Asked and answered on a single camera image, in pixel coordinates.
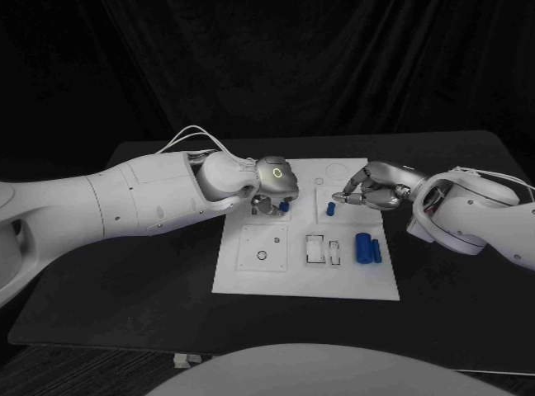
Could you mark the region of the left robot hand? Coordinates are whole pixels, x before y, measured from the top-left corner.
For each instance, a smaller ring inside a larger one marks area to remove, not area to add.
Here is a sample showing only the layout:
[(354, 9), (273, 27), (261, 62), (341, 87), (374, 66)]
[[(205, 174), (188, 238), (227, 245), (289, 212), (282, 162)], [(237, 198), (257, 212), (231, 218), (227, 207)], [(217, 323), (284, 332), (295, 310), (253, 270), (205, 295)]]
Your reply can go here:
[(256, 162), (259, 190), (251, 200), (253, 215), (283, 216), (299, 197), (299, 181), (284, 157), (267, 156)]

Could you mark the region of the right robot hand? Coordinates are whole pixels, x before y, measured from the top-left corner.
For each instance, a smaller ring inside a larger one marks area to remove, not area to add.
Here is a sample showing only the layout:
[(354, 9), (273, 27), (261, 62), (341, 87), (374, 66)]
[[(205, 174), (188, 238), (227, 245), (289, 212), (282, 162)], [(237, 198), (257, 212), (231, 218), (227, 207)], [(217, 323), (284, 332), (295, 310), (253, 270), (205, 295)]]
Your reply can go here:
[(373, 210), (394, 210), (404, 201), (416, 200), (429, 178), (412, 167), (371, 161), (332, 199), (342, 204), (364, 205)]

